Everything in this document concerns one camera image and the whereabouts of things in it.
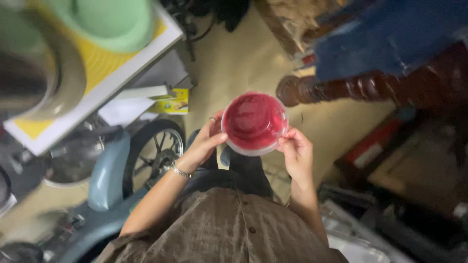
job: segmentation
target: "green bowl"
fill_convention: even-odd
[[[45,0],[68,27],[114,52],[134,52],[153,38],[151,0]]]

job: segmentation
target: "yellow board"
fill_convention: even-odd
[[[58,30],[72,41],[75,48],[80,53],[81,60],[84,63],[87,81],[84,96],[93,90],[107,76],[112,74],[116,69],[138,53],[114,53],[96,46],[92,42],[82,38],[80,35],[61,24],[58,19],[53,17],[50,10],[47,10],[44,6],[38,6],[35,3],[32,3],[32,5],[36,6],[40,13],[53,22],[54,25],[57,25]],[[163,20],[158,19],[154,28],[154,38],[164,33],[166,29],[167,26],[164,24]],[[53,122],[53,119],[45,121],[14,120],[16,126],[28,134],[31,139],[37,138],[37,136],[39,136]]]

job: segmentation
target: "silver bracelet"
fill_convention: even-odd
[[[183,177],[187,177],[187,178],[192,178],[192,174],[191,173],[187,173],[187,172],[184,172],[184,171],[181,171],[179,170],[179,168],[177,168],[176,166],[176,161],[173,161],[172,164],[171,164],[171,168],[174,170],[174,172],[176,174],[179,174],[179,175],[182,175]]]

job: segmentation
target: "light blue fender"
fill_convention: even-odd
[[[122,130],[120,139],[106,145],[89,182],[88,206],[106,212],[123,201],[122,181],[130,151],[130,135]]]

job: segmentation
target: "dark pants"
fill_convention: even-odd
[[[187,141],[187,149],[200,130],[194,131]],[[245,194],[271,197],[273,192],[263,171],[262,159],[259,156],[240,155],[231,150],[229,170],[218,169],[216,149],[210,158],[202,164],[185,186],[181,197],[195,191],[208,191],[213,187],[240,190]]]

